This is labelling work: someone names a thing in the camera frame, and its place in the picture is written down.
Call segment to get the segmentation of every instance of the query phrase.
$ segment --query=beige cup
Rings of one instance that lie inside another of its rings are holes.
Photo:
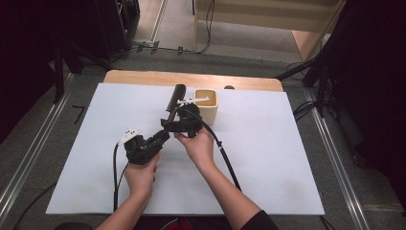
[[[215,115],[218,108],[217,93],[213,89],[196,89],[194,90],[194,97],[196,99],[209,97],[208,101],[196,102],[200,109],[200,116],[207,125],[214,123]]]

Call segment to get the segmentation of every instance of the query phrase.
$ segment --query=cardboard cup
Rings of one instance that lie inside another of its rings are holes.
[[[212,125],[218,108],[217,93],[213,89],[196,89],[194,90],[194,97],[196,99],[209,97],[208,101],[196,102],[196,105],[200,109],[200,116],[203,118],[203,122],[207,125]]]

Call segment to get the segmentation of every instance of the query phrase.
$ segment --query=black wire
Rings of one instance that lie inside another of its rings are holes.
[[[120,184],[122,183],[123,175],[124,175],[124,172],[125,172],[125,169],[127,168],[127,166],[128,166],[128,163],[125,165],[125,167],[123,169],[122,176],[120,176],[119,184],[117,185],[117,191],[119,191]]]
[[[295,121],[298,122],[299,120],[301,120],[315,106],[316,105],[313,104],[312,106],[308,107],[307,110],[305,110],[304,113],[302,113],[302,115],[295,118]]]
[[[332,224],[330,222],[328,222],[325,217],[323,217],[323,216],[319,216],[319,217],[322,220],[322,223],[327,230],[335,230],[334,226],[332,226]]]
[[[290,63],[290,64],[288,64],[287,66],[286,66],[286,68],[284,69],[284,71],[287,71],[287,69],[291,66],[291,65],[294,65],[294,64],[303,64],[303,62],[292,62],[292,63]],[[294,81],[301,81],[300,79],[295,79],[295,78],[293,78],[292,76],[289,76],[289,78],[290,79],[292,79],[292,80],[294,80]]]
[[[293,113],[293,115],[298,116],[304,112],[307,112],[308,109],[313,108],[315,105],[316,105],[316,103],[309,103],[306,106],[304,106],[303,108],[297,109],[296,112]]]
[[[55,182],[54,184],[52,184],[50,187],[48,187],[47,189],[45,189],[40,195],[38,195],[31,203],[30,205],[24,210],[23,214],[21,214],[20,218],[18,219],[17,223],[14,225],[14,227],[12,228],[13,230],[17,230],[20,228],[20,224],[21,221],[23,220],[23,218],[25,217],[25,215],[28,213],[28,211],[30,211],[30,209],[34,206],[34,204],[40,199],[42,198],[46,193],[48,193],[49,191],[51,191],[55,185],[57,184],[57,182]]]
[[[210,25],[208,23],[209,20],[209,12],[210,9],[212,9],[212,15],[211,15],[211,19],[210,19]],[[206,14],[206,30],[207,30],[207,42],[206,42],[206,46],[203,48],[203,50],[196,52],[197,54],[202,54],[204,52],[206,52],[209,47],[210,47],[210,43],[212,42],[212,22],[213,22],[213,15],[214,15],[214,0],[212,1],[212,3],[210,4],[208,10],[207,10],[207,14]]]
[[[310,101],[310,102],[305,102],[305,103],[301,103],[294,111],[293,111],[293,114],[296,114],[296,113],[298,113],[298,111],[302,108],[302,106],[304,106],[304,105],[308,105],[308,104],[314,104],[315,102],[314,101]]]
[[[177,108],[177,110],[185,111],[185,112],[191,114],[195,119],[197,119],[197,120],[203,125],[203,127],[205,127],[205,128],[210,132],[210,134],[212,134],[212,136],[213,136],[214,139],[215,139],[215,142],[217,143],[218,148],[220,149],[221,155],[222,155],[223,158],[224,158],[224,161],[225,161],[225,163],[226,163],[226,165],[227,165],[227,168],[228,168],[228,170],[229,170],[229,172],[230,172],[230,175],[231,175],[231,177],[233,178],[234,184],[235,184],[236,187],[241,191],[241,187],[239,186],[239,183],[238,183],[236,174],[234,173],[233,167],[232,167],[232,165],[231,165],[231,163],[230,163],[230,160],[229,160],[229,158],[228,158],[228,156],[227,156],[227,154],[226,154],[226,151],[225,151],[225,149],[223,148],[223,146],[221,145],[222,143],[218,140],[218,138],[217,138],[217,136],[215,135],[215,133],[213,132],[213,130],[212,130],[212,129],[209,127],[209,125],[207,125],[202,119],[200,119],[199,117],[197,117],[194,113],[190,112],[189,110],[183,109],[183,108],[181,108],[181,107]]]
[[[113,152],[113,174],[114,174],[114,199],[113,199],[113,211],[117,210],[118,202],[119,202],[119,187],[117,184],[117,164],[116,164],[116,158],[117,158],[117,148],[119,147],[119,144],[116,144],[116,147],[114,148]]]

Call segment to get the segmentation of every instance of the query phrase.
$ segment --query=person's left hand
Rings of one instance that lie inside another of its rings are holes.
[[[161,158],[161,151],[144,165],[128,164],[124,175],[130,195],[152,195],[152,183],[154,181],[154,173],[156,173],[158,168],[157,163],[159,158]]]

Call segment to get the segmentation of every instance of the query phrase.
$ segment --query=wooden table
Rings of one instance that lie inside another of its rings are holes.
[[[188,87],[224,88],[227,85],[235,89],[264,90],[283,92],[282,84],[275,79],[246,78],[219,75],[199,75],[155,71],[122,71],[107,72],[105,83],[130,83],[173,86],[183,83]]]

